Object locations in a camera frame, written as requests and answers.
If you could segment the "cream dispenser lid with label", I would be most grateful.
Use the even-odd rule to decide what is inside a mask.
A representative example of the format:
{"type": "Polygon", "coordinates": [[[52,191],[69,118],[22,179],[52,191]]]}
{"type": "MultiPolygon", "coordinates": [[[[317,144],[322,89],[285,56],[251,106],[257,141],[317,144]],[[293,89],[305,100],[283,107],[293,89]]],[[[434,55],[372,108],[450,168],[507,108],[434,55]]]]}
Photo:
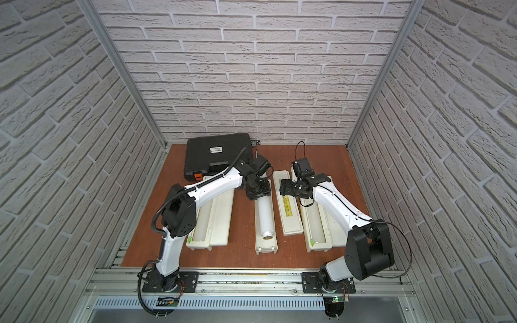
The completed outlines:
{"type": "Polygon", "coordinates": [[[280,194],[280,186],[283,179],[291,180],[288,171],[280,170],[273,172],[273,184],[277,197],[282,231],[285,236],[302,234],[304,228],[296,199],[292,196],[280,194]]]}

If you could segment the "cream dispenser with lid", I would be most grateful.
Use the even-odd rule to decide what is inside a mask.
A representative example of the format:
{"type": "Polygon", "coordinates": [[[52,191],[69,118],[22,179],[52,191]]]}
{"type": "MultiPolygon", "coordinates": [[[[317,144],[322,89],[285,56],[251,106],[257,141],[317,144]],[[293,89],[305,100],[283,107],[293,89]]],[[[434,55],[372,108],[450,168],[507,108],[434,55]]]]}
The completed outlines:
{"type": "Polygon", "coordinates": [[[234,189],[207,201],[197,212],[197,224],[188,235],[186,247],[191,250],[212,250],[227,246],[234,202],[234,189]]]}

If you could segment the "white plastic wrap roll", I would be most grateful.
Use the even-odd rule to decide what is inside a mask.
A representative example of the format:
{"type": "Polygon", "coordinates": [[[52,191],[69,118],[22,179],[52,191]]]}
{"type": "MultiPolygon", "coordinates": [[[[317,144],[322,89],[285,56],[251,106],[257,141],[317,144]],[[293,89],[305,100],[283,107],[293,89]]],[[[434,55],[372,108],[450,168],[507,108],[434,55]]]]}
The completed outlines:
{"type": "Polygon", "coordinates": [[[272,207],[272,198],[263,196],[257,200],[258,219],[260,224],[260,233],[264,240],[270,240],[274,237],[274,216],[272,207]]]}

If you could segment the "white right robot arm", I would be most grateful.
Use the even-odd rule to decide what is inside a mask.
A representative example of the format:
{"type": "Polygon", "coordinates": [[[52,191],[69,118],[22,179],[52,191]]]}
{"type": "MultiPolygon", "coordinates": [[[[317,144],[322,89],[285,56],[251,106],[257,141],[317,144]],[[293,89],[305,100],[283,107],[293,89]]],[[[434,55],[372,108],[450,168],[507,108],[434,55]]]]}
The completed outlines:
{"type": "Polygon", "coordinates": [[[324,174],[298,181],[282,179],[280,195],[312,199],[323,206],[347,234],[345,254],[320,267],[320,286],[331,291],[345,280],[362,281],[394,265],[389,225],[373,220],[347,200],[324,174]]]}

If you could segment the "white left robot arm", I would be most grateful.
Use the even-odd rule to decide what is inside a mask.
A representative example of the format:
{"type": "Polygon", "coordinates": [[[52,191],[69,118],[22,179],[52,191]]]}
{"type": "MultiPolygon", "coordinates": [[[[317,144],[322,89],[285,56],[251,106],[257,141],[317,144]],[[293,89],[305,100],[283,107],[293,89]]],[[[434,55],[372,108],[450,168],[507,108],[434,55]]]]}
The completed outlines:
{"type": "Polygon", "coordinates": [[[152,230],[161,234],[162,243],[158,259],[146,277],[148,288],[154,292],[171,292],[176,288],[184,239],[195,229],[197,212],[204,204],[237,188],[245,190],[251,201],[271,196],[266,177],[270,168],[271,164],[262,157],[250,163],[238,160],[209,179],[185,187],[174,185],[152,219],[152,230]]]}

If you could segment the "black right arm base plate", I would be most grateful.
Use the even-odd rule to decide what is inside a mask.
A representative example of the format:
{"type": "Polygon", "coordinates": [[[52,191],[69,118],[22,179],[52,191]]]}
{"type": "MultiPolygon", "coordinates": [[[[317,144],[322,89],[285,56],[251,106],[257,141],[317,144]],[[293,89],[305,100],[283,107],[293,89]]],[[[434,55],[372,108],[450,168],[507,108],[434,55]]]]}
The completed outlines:
{"type": "Polygon", "coordinates": [[[302,272],[302,289],[304,293],[316,294],[353,294],[356,293],[352,278],[331,281],[326,274],[319,272],[302,272]]]}

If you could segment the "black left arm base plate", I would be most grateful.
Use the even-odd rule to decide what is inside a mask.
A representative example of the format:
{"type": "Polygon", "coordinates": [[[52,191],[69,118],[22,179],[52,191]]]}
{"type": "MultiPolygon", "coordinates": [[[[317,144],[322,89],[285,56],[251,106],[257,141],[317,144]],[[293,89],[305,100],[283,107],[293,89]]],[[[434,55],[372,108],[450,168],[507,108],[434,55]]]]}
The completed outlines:
{"type": "Polygon", "coordinates": [[[169,276],[157,270],[144,275],[144,293],[194,293],[199,279],[198,271],[177,271],[169,276]]]}

